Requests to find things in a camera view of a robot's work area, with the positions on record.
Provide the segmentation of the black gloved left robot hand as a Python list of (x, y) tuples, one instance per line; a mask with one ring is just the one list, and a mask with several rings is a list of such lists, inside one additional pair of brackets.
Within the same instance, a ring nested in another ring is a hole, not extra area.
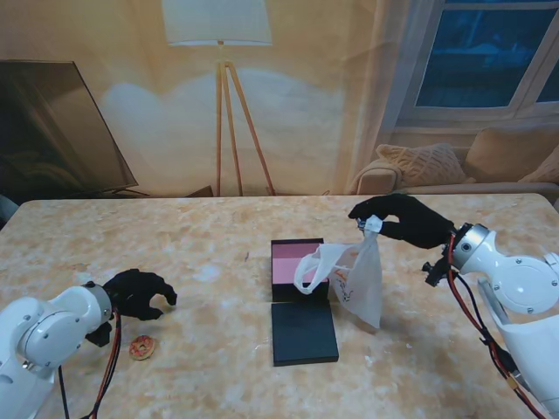
[(130, 269), (115, 275), (103, 285), (112, 307), (121, 316), (141, 321), (159, 319), (163, 312), (150, 305), (156, 295), (163, 296), (170, 306), (175, 306), (177, 294), (174, 288), (153, 272)]

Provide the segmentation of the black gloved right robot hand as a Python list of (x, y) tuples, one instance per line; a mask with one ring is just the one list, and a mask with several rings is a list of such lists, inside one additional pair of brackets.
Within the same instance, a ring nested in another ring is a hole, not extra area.
[(421, 203), (416, 197), (390, 194), (358, 203), (350, 219), (366, 221), (376, 216), (383, 221), (380, 235), (405, 241), (420, 249), (446, 244), (457, 232), (452, 221)]

